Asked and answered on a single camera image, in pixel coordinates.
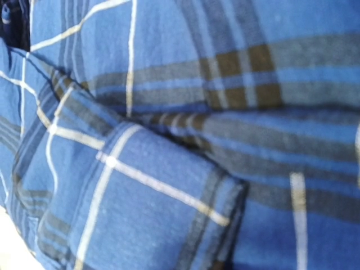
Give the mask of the blue plaid long sleeve shirt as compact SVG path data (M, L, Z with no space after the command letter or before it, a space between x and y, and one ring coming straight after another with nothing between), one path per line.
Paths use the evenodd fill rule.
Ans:
M2 1L1 207L45 269L358 269L358 1Z

